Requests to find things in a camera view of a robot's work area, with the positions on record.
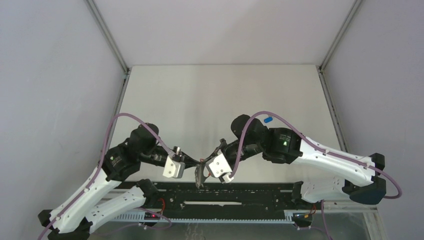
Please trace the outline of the circuit board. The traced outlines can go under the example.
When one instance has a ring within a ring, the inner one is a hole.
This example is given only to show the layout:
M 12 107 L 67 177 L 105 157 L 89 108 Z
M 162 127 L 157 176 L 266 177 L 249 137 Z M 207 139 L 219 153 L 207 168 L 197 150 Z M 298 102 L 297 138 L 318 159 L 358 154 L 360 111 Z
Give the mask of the circuit board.
M 292 217 L 292 220 L 294 222 L 296 222 L 296 221 L 312 221 L 312 219 L 313 219 L 313 216 L 311 214 L 306 214 L 306 213 L 294 214 L 293 217 Z
M 161 219 L 161 213 L 160 212 L 145 212 L 144 213 L 144 220 L 149 220 L 149 221 L 153 221 L 153 220 L 160 220 Z

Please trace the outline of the blue tag key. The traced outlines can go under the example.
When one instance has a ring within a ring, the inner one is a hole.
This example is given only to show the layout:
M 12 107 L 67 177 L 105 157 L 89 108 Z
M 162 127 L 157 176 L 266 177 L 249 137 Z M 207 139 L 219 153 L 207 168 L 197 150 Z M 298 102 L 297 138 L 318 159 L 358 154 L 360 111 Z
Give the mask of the blue tag key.
M 271 122 L 273 120 L 273 117 L 271 117 L 271 116 L 268 116 L 267 118 L 265 118 L 263 121 L 265 122 L 265 123 L 269 123 L 269 122 Z

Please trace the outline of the left circuit board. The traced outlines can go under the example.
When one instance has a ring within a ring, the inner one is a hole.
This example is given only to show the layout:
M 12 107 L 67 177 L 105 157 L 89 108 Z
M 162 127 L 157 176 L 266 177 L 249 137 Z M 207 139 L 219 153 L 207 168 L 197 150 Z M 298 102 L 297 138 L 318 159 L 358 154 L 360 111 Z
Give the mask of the left circuit board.
M 145 212 L 144 213 L 144 220 L 149 220 L 149 221 L 153 221 L 153 220 L 160 220 L 161 219 L 161 213 L 160 212 Z

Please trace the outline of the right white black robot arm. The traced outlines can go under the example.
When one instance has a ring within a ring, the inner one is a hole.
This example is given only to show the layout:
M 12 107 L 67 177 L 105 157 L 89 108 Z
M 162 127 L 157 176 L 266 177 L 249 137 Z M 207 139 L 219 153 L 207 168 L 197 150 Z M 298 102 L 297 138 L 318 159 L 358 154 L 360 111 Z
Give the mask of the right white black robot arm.
M 196 186 L 201 188 L 208 177 L 222 183 L 233 180 L 232 173 L 244 160 L 261 155 L 274 164 L 306 165 L 333 174 L 320 181 L 294 183 L 291 204 L 304 209 L 323 200 L 351 200 L 364 205 L 378 204 L 387 193 L 381 171 L 385 157 L 374 153 L 357 156 L 329 148 L 290 128 L 268 128 L 257 118 L 242 114 L 231 123 L 236 140 L 219 146 L 195 170 Z

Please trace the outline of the right circuit board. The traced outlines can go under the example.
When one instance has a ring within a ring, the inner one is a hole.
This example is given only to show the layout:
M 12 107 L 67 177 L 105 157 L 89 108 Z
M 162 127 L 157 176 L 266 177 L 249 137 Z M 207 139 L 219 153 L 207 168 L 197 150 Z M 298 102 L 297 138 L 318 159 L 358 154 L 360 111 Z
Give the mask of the right circuit board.
M 312 221 L 312 219 L 313 219 L 313 216 L 311 214 L 306 214 L 306 213 L 294 214 L 293 217 L 292 217 L 292 220 L 294 222 L 296 222 L 296 221 Z

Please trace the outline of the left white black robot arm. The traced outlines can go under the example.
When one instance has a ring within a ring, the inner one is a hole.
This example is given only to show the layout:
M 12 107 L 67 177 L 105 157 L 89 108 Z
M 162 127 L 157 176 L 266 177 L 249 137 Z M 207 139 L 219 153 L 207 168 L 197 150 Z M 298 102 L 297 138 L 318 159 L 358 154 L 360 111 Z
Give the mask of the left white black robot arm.
M 41 225 L 50 233 L 49 240 L 86 240 L 100 226 L 131 209 L 153 208 L 160 202 L 159 191 L 149 179 L 141 179 L 123 194 L 104 203 L 100 200 L 138 172 L 142 163 L 164 168 L 169 178 L 181 178 L 183 169 L 200 162 L 174 147 L 169 157 L 159 145 L 159 129 L 152 123 L 140 124 L 124 142 L 110 148 L 100 163 L 64 203 L 38 214 Z

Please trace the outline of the red grey keyring holder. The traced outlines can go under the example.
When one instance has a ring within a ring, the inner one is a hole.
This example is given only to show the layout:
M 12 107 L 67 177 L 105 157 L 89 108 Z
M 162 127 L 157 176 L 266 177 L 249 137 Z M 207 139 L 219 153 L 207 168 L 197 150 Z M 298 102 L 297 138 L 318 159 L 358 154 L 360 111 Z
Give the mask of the red grey keyring holder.
M 197 189 L 204 187 L 204 182 L 210 176 L 210 172 L 205 164 L 200 164 L 194 171 L 195 185 Z

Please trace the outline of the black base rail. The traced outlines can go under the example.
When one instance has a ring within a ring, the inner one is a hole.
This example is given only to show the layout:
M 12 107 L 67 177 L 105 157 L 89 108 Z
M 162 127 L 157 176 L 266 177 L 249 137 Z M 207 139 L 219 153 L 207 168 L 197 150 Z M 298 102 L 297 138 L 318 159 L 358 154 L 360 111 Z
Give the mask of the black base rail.
M 288 211 L 309 212 L 319 203 L 294 198 L 292 183 L 154 182 L 164 215 L 173 220 L 287 220 Z

